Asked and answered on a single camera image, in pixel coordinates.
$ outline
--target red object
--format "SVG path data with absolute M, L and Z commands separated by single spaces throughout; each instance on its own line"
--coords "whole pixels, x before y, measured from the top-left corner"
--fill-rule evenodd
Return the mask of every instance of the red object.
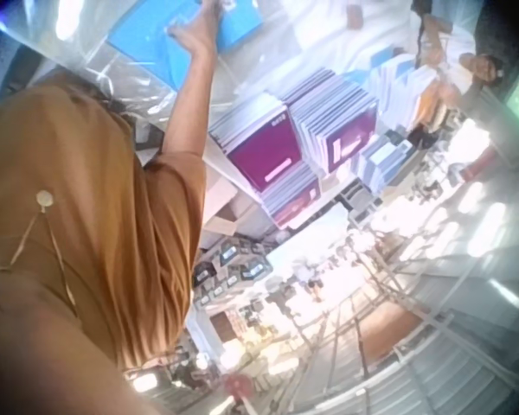
M 253 395 L 252 379 L 242 373 L 232 373 L 223 377 L 225 391 L 235 399 L 251 398 Z
M 494 161 L 496 156 L 496 150 L 494 150 L 494 147 L 490 146 L 488 149 L 483 151 L 483 154 L 481 154 L 477 160 L 470 164 L 469 167 L 461 170 L 460 175 L 466 182 L 470 182 L 471 180 L 475 179 L 475 177 L 477 177 L 481 171 L 488 167 Z

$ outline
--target blue book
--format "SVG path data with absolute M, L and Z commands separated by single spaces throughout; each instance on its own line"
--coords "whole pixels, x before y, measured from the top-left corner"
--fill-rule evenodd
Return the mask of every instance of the blue book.
M 254 0 L 224 0 L 217 49 L 236 46 L 263 20 Z M 166 33 L 174 24 L 192 22 L 200 10 L 195 0 L 142 0 L 115 26 L 108 41 L 120 52 L 178 91 L 189 70 L 190 54 Z

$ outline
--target clear plastic cover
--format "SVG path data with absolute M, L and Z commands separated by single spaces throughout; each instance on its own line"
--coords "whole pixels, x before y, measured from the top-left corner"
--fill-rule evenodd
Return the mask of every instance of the clear plastic cover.
M 176 92 L 107 41 L 116 22 L 138 0 L 19 0 L 0 10 L 0 29 L 97 85 L 137 118 L 164 128 Z M 336 73 L 368 69 L 370 56 L 394 45 L 411 49 L 418 31 L 411 0 L 253 0 L 263 25 L 219 56 L 212 117 L 237 99 L 285 76 L 327 67 Z M 240 172 L 209 142 L 204 159 L 250 195 Z

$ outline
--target brown dress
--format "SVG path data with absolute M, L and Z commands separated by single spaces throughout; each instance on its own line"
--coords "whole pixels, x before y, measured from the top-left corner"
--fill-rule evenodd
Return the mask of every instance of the brown dress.
M 1 274 L 43 284 L 119 368 L 140 367 L 183 328 L 204 186 L 192 154 L 143 169 L 128 124 L 78 90 L 19 93 L 0 105 Z

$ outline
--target man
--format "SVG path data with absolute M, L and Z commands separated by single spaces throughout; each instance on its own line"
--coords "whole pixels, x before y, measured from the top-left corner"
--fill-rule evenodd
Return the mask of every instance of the man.
M 121 118 L 50 80 L 0 105 L 0 413 L 153 414 L 120 370 L 169 350 L 190 303 L 220 2 L 143 169 Z
M 456 106 L 474 79 L 494 84 L 503 77 L 502 62 L 488 54 L 477 55 L 474 37 L 465 29 L 433 15 L 423 15 L 421 64 L 435 67 L 443 81 L 440 97 Z

